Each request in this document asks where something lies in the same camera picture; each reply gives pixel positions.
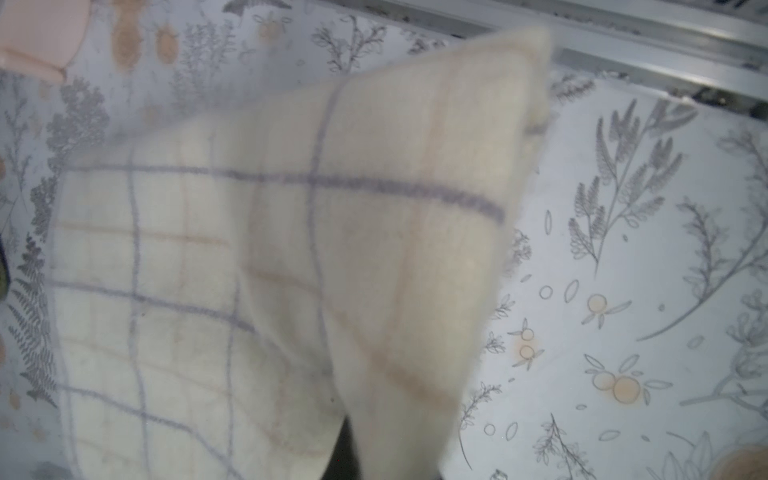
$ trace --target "branch illustration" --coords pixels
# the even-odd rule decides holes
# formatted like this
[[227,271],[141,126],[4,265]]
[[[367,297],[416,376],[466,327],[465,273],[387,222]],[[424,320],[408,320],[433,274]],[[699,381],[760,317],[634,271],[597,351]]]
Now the branch illustration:
[[462,442],[462,430],[466,430],[468,427],[474,425],[474,414],[477,412],[481,403],[488,403],[491,401],[492,393],[501,393],[502,386],[500,385],[486,385],[480,382],[480,388],[473,390],[469,396],[469,403],[462,403],[462,418],[458,424],[458,444],[462,448],[462,455],[464,455],[464,461],[467,462],[467,466],[472,470],[472,466],[469,464],[467,454],[464,451],[464,443]]
[[[618,111],[613,112],[607,138],[604,119],[598,119],[595,134],[598,175],[589,189],[583,183],[577,186],[575,217],[568,221],[571,253],[576,260],[590,257],[596,276],[605,241],[616,223],[623,220],[630,228],[638,228],[664,205],[664,197],[658,194],[680,169],[683,155],[678,153],[672,157],[673,139],[669,137],[664,141],[660,137],[690,123],[697,115],[691,106],[672,106],[667,100],[659,100],[641,128],[640,117],[634,116],[636,104],[637,100],[633,100],[621,117]],[[647,162],[633,170],[637,148],[645,137],[658,140]],[[610,198],[605,204],[600,202],[601,186],[608,190]]]
[[659,336],[684,321],[743,271],[749,272],[762,283],[768,281],[768,149],[761,147],[760,139],[746,130],[740,133],[729,132],[717,142],[717,146],[728,154],[746,157],[753,168],[753,173],[745,177],[750,193],[750,205],[744,209],[748,222],[746,246],[739,249],[733,258],[724,257],[720,245],[727,238],[727,230],[715,223],[717,210],[707,211],[687,198],[678,205],[679,210],[692,216],[691,222],[686,223],[684,228],[700,244],[696,250],[701,260],[700,265],[690,268],[694,272],[693,276],[684,277],[692,286],[696,302],[669,325],[637,339],[638,342]]
[[18,198],[22,200],[24,210],[27,210],[27,204],[24,201],[24,186],[26,185],[27,169],[32,159],[30,154],[22,154],[22,140],[29,131],[29,123],[22,120],[27,106],[27,98],[21,92],[21,77],[13,75],[11,77],[11,91],[13,98],[17,99],[11,112],[5,112],[5,125],[11,132],[11,142],[5,145],[5,159],[11,162],[11,171],[16,177],[18,185]]
[[561,429],[554,420],[554,415],[550,414],[551,422],[542,424],[545,434],[534,445],[536,452],[536,462],[544,462],[549,465],[550,456],[562,458],[558,463],[559,468],[567,468],[567,480],[582,477],[584,480],[595,480],[592,468],[588,467],[588,461],[584,457],[585,452],[581,452],[578,443],[566,443],[563,437],[565,431]]
[[488,353],[504,353],[507,351],[502,342],[502,336],[494,335],[493,332],[488,332],[488,339],[485,341],[483,349]]
[[373,23],[371,29],[364,32],[358,26],[358,19],[354,15],[347,15],[340,19],[341,22],[352,24],[352,37],[350,40],[333,36],[333,23],[321,24],[320,28],[312,34],[312,43],[325,48],[331,55],[328,65],[332,73],[348,74],[353,68],[360,66],[360,58],[370,53],[381,53],[386,35],[386,25]]
[[[745,295],[741,303],[750,312],[741,313],[735,325],[726,329],[726,334],[741,344],[733,355],[730,372],[722,378],[707,396],[680,402],[681,406],[696,405],[714,400],[730,400],[737,405],[758,413],[768,420],[768,389],[749,390],[742,385],[752,379],[759,379],[768,374],[768,303],[762,301],[763,292],[755,290]],[[726,392],[727,386],[734,386],[737,391]],[[759,405],[745,399],[758,396]]]
[[517,267],[522,265],[523,260],[531,259],[533,250],[531,250],[529,240],[528,235],[515,229],[515,236],[507,249],[507,258],[504,262],[504,269],[502,271],[503,276],[507,278],[511,277],[515,273]]

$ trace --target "botanical print surface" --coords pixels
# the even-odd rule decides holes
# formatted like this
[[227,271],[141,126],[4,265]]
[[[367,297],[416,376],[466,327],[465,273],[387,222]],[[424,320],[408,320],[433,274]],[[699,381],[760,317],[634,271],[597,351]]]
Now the botanical print surface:
[[[71,152],[449,43],[304,0],[94,0],[65,85],[0,74],[0,477],[71,478],[43,287]],[[442,475],[704,480],[768,442],[766,127],[551,80]]]

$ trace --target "plant drawing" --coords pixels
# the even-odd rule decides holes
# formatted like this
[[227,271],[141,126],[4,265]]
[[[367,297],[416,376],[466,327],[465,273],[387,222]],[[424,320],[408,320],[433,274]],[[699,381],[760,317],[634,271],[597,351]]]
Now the plant drawing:
[[762,379],[768,374],[768,302],[763,302],[762,291],[755,290],[745,295],[741,303],[749,311],[741,313],[736,324],[726,329],[726,334],[741,345],[731,359],[730,372],[715,385],[711,394],[680,404],[730,400],[768,420],[768,389],[747,388],[750,380]]
[[507,479],[508,479],[507,474],[502,472],[498,468],[496,469],[495,472],[493,472],[490,478],[490,480],[507,480]]
[[483,349],[488,353],[504,353],[507,351],[502,342],[502,336],[494,335],[493,332],[488,332],[488,339],[485,341]]
[[423,33],[418,33],[411,30],[402,30],[400,32],[406,40],[412,42],[411,48],[408,49],[408,55],[417,55],[425,51],[439,50],[445,47],[448,43],[440,38],[430,38]]
[[30,191],[30,200],[35,207],[32,226],[35,235],[43,241],[48,235],[56,184],[64,162],[75,147],[104,143],[104,133],[109,124],[104,95],[98,87],[92,88],[87,80],[75,77],[72,84],[62,86],[59,91],[65,112],[54,114],[45,126],[48,132],[45,144],[53,153],[48,159],[48,167],[53,175],[43,177],[40,184]]
[[515,228],[515,235],[507,249],[502,276],[511,277],[515,270],[522,265],[523,260],[531,259],[533,251],[531,250],[531,244],[528,242],[529,240],[528,235]]
[[531,365],[533,365],[533,360],[541,356],[541,354],[544,353],[544,350],[536,349],[535,344],[532,343],[536,334],[533,329],[528,327],[528,319],[523,319],[523,325],[520,330],[507,332],[507,335],[518,336],[521,340],[518,347],[518,357],[520,357],[520,361],[514,364],[513,367],[525,365],[525,369],[530,370]]
[[26,209],[27,205],[24,202],[24,186],[26,185],[26,174],[29,168],[29,162],[32,159],[30,154],[22,153],[22,140],[27,132],[29,132],[29,123],[27,120],[22,119],[24,116],[25,108],[27,105],[27,98],[21,92],[22,78],[19,75],[13,75],[11,77],[11,92],[13,98],[17,99],[11,112],[5,112],[5,126],[11,133],[11,141],[5,145],[5,161],[11,162],[11,172],[16,177],[18,185],[18,198],[21,199],[22,205]]
[[[576,216],[568,221],[571,253],[576,260],[590,257],[595,276],[605,240],[616,223],[623,220],[630,228],[638,228],[664,204],[664,197],[658,194],[680,168],[683,155],[673,157],[672,138],[663,140],[661,136],[683,127],[697,115],[691,106],[671,106],[669,101],[659,100],[641,127],[640,117],[634,116],[636,104],[637,100],[633,100],[622,117],[618,111],[613,112],[607,139],[603,118],[598,120],[595,150],[599,175],[589,187],[578,185],[574,199]],[[658,140],[647,162],[633,170],[637,148],[645,137]],[[609,147],[614,144],[611,153]],[[608,190],[606,204],[601,202],[601,185]]]
[[748,272],[761,283],[768,280],[768,148],[761,145],[757,134],[746,129],[739,133],[731,131],[718,140],[717,146],[728,154],[745,157],[753,168],[753,172],[745,177],[749,192],[749,205],[743,209],[748,226],[744,232],[745,243],[732,254],[723,254],[721,247],[728,232],[716,222],[719,211],[708,210],[687,198],[677,205],[680,211],[690,215],[691,220],[684,228],[699,244],[696,250],[699,265],[692,266],[692,275],[684,277],[691,285],[696,302],[669,325],[638,341],[654,338],[676,326],[742,272]]
[[481,403],[488,403],[491,401],[492,393],[501,393],[502,386],[500,385],[486,385],[480,382],[480,388],[472,390],[469,394],[469,402],[462,403],[462,419],[458,424],[458,445],[462,448],[462,455],[464,455],[464,461],[467,462],[467,466],[472,470],[472,465],[469,464],[467,454],[464,452],[464,443],[462,442],[462,430],[466,430],[468,427],[474,425],[475,412]]
[[595,480],[593,469],[589,466],[586,459],[586,452],[579,449],[578,443],[566,443],[563,437],[567,434],[561,429],[554,420],[554,415],[550,414],[551,422],[542,423],[545,434],[533,446],[536,452],[536,462],[543,462],[549,465],[551,457],[560,458],[557,463],[558,468],[566,468],[567,475],[559,477],[558,480],[574,480],[582,477],[584,480]]
[[598,319],[598,330],[603,328],[603,325],[605,324],[605,317],[608,315],[614,315],[615,313],[623,312],[629,306],[632,304],[632,300],[627,300],[626,302],[612,306],[611,308],[608,308],[608,300],[605,298],[605,295],[601,295],[600,293],[595,293],[594,295],[590,295],[587,299],[587,308],[589,309],[589,315],[587,315],[582,321],[581,325],[586,325],[587,323],[591,322],[594,319]]
[[192,115],[200,107],[211,107],[220,89],[214,86],[216,75],[229,63],[235,51],[234,24],[225,20],[216,25],[211,20],[184,29],[179,67],[174,68],[170,87],[173,106],[182,117]]
[[386,25],[371,22],[371,28],[363,31],[359,27],[359,20],[354,15],[347,15],[340,19],[343,23],[352,25],[352,35],[349,40],[333,36],[335,25],[321,24],[312,35],[312,43],[325,48],[331,55],[328,65],[332,73],[348,74],[353,68],[360,66],[360,58],[371,53],[382,53],[384,48],[384,36]]
[[566,104],[589,95],[594,89],[594,80],[591,78],[565,74],[563,78],[550,86],[549,93],[552,97],[557,98],[561,104]]
[[491,315],[491,319],[498,320],[502,318],[509,317],[509,312],[512,310],[512,306],[515,305],[514,300],[510,300],[509,293],[504,295],[501,300],[498,302],[498,306],[493,310],[493,315]]
[[680,480],[682,478],[685,480],[707,480],[710,477],[710,469],[714,460],[710,434],[704,432],[695,444],[672,432],[667,432],[667,434],[686,442],[691,451],[681,460],[677,459],[674,453],[667,452],[661,470],[656,473],[652,468],[646,467],[648,474],[654,480]]
[[56,406],[53,400],[56,384],[53,380],[55,367],[51,352],[51,325],[47,317],[48,300],[41,254],[42,249],[31,236],[27,236],[22,264],[16,267],[23,275],[14,278],[16,288],[11,293],[15,302],[8,303],[17,325],[9,326],[8,330],[22,351],[25,371],[20,376],[32,386],[27,395]]
[[635,403],[640,398],[641,393],[643,394],[645,405],[650,405],[650,391],[652,389],[664,390],[672,386],[671,383],[663,380],[646,380],[641,385],[637,378],[643,376],[644,373],[640,370],[632,370],[632,367],[640,359],[638,354],[628,356],[619,365],[616,373],[608,371],[593,356],[584,354],[584,358],[593,367],[584,371],[584,373],[592,375],[592,385],[598,390],[610,391],[617,402],[625,405]]

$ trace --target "fern illustration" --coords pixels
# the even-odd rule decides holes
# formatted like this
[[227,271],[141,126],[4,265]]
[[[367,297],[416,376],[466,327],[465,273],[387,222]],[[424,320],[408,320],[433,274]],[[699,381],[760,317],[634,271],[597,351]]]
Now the fern illustration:
[[581,78],[574,74],[566,74],[551,85],[549,93],[552,97],[557,98],[561,104],[566,104],[586,97],[594,89],[594,80],[591,78]]
[[45,400],[55,407],[52,395],[56,390],[53,380],[55,368],[41,252],[32,237],[27,236],[22,264],[16,267],[23,275],[14,278],[17,288],[12,290],[12,295],[15,302],[8,303],[17,325],[9,326],[8,330],[22,352],[25,371],[21,376],[32,386],[27,395],[34,400]]
[[469,395],[469,402],[462,403],[462,417],[458,423],[458,444],[462,448],[462,455],[464,455],[464,461],[467,462],[467,466],[472,470],[472,465],[469,464],[467,454],[464,452],[464,443],[462,442],[462,430],[466,430],[468,427],[475,423],[475,412],[481,403],[488,403],[491,401],[492,393],[501,393],[501,385],[486,385],[480,382],[480,388],[472,390]]
[[720,249],[728,232],[716,222],[719,211],[707,210],[687,198],[678,205],[679,210],[690,215],[691,221],[684,228],[699,244],[695,251],[699,265],[690,268],[692,275],[684,276],[696,302],[671,323],[638,341],[659,336],[683,322],[743,272],[761,283],[768,282],[768,148],[761,145],[757,134],[748,130],[729,132],[718,140],[717,146],[728,154],[745,157],[753,168],[745,177],[749,193],[749,204],[743,209],[747,217],[745,244],[730,255],[723,254]]
[[201,106],[212,106],[218,93],[215,77],[229,63],[229,53],[236,50],[233,30],[230,20],[217,26],[210,19],[184,29],[184,50],[170,81],[173,106],[182,117],[194,114]]
[[543,462],[549,465],[552,457],[558,457],[561,461],[558,468],[566,468],[568,475],[560,477],[561,480],[574,480],[582,477],[584,480],[595,480],[592,468],[588,466],[585,458],[586,453],[579,449],[578,443],[566,443],[563,437],[565,431],[558,426],[554,420],[554,415],[550,414],[551,422],[541,424],[545,434],[534,445],[536,452],[536,462]]
[[[623,220],[630,228],[638,228],[664,205],[664,197],[659,192],[680,169],[683,155],[672,156],[673,139],[660,137],[683,127],[697,115],[691,106],[672,106],[667,100],[659,100],[641,127],[640,117],[634,115],[636,104],[637,100],[633,100],[623,116],[613,112],[607,138],[604,120],[602,117],[598,120],[595,139],[598,175],[589,188],[585,184],[577,186],[575,217],[568,221],[571,253],[576,260],[590,257],[594,261],[595,276],[605,241],[616,223]],[[645,137],[658,139],[647,162],[633,170],[637,148]],[[601,202],[601,187],[608,190],[606,204]]]
[[334,24],[331,22],[328,25],[321,24],[312,34],[312,43],[330,53],[328,65],[332,73],[348,74],[353,68],[360,66],[360,58],[371,53],[382,53],[386,25],[371,22],[370,30],[363,31],[354,15],[342,17],[340,21],[352,24],[352,36],[349,40],[334,37]]

